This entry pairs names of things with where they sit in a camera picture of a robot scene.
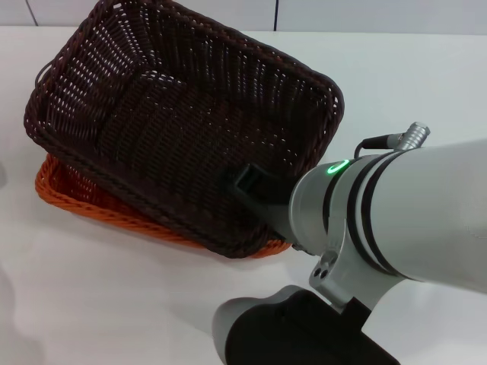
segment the white tabletop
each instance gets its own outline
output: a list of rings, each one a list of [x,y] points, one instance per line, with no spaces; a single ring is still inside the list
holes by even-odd
[[[0,27],[0,363],[218,364],[217,306],[307,287],[317,259],[288,250],[231,261],[41,201],[33,180],[45,152],[25,135],[24,107],[37,72],[73,31]],[[342,89],[345,118],[325,160],[413,121],[431,127],[427,145],[487,138],[487,36],[248,34]],[[485,329],[487,296],[406,282],[364,330],[402,364],[431,365],[486,363]]]

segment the green indicator light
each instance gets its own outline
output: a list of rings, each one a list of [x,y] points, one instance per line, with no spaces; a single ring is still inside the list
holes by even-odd
[[[343,167],[347,166],[349,163],[350,160],[343,160],[342,162],[335,163],[326,171],[326,173],[331,175],[332,173],[340,171]]]

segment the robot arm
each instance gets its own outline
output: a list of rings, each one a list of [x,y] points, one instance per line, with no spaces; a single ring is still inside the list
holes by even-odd
[[[298,181],[248,167],[233,193],[295,248],[319,257],[310,285],[338,316],[354,302],[372,311],[405,279],[487,293],[487,144],[420,148],[428,134],[414,123],[404,134],[369,138],[355,158]],[[360,148],[393,151],[358,157]]]

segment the woven texture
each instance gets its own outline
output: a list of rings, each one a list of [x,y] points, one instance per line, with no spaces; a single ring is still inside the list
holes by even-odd
[[[42,200],[66,211],[179,245],[204,248],[144,217],[50,154],[37,173],[36,191]],[[259,259],[276,255],[289,246],[280,240],[270,240],[252,257]]]
[[[222,188],[255,163],[316,166],[343,114],[339,88],[300,62],[169,1],[101,1],[41,72],[27,134],[188,240],[251,256],[272,229]]]

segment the white wall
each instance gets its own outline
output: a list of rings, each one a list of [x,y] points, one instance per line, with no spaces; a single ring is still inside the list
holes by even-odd
[[[33,25],[26,0],[0,0],[0,25]],[[28,0],[39,25],[79,25],[97,0]],[[240,30],[272,30],[276,0],[178,0]],[[487,34],[487,0],[279,0],[277,30]]]
[[[97,3],[97,0],[28,1],[39,25],[79,25]],[[272,30],[274,27],[275,0],[178,0],[178,2],[229,27],[241,30]]]
[[[34,25],[24,0],[0,0],[0,25]]]
[[[487,34],[486,0],[280,0],[278,30]]]

